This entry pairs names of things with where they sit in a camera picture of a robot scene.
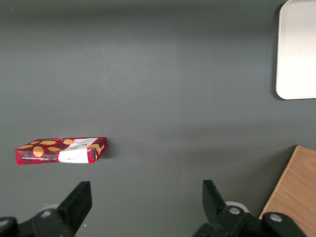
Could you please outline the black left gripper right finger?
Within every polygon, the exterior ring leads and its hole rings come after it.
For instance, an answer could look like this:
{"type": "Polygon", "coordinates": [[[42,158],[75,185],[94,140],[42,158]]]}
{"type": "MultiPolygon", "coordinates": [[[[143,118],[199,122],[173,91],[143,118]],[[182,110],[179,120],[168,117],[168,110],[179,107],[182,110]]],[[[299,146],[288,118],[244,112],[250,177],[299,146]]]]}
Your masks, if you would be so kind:
{"type": "Polygon", "coordinates": [[[266,237],[262,222],[237,205],[228,205],[211,180],[202,183],[202,205],[208,222],[195,237],[266,237]]]}

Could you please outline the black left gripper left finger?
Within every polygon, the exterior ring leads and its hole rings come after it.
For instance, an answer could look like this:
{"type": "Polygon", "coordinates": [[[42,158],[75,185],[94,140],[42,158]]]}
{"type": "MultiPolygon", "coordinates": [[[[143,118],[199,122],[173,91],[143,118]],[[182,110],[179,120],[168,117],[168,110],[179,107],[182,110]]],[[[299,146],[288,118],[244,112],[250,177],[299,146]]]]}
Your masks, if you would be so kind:
{"type": "Polygon", "coordinates": [[[18,225],[19,237],[74,237],[92,207],[91,184],[80,182],[57,206],[18,225]]]}

